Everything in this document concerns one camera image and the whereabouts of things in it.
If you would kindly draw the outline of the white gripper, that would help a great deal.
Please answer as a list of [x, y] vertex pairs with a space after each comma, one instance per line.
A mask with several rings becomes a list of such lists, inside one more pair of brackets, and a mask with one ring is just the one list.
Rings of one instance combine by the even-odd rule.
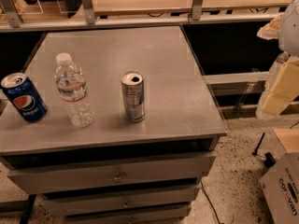
[[[279, 48], [290, 55], [299, 56], [299, 0], [292, 0], [284, 14], [276, 16], [259, 29], [257, 36], [278, 39]], [[262, 111], [277, 116], [299, 95], [299, 59], [285, 62], [270, 89]]]

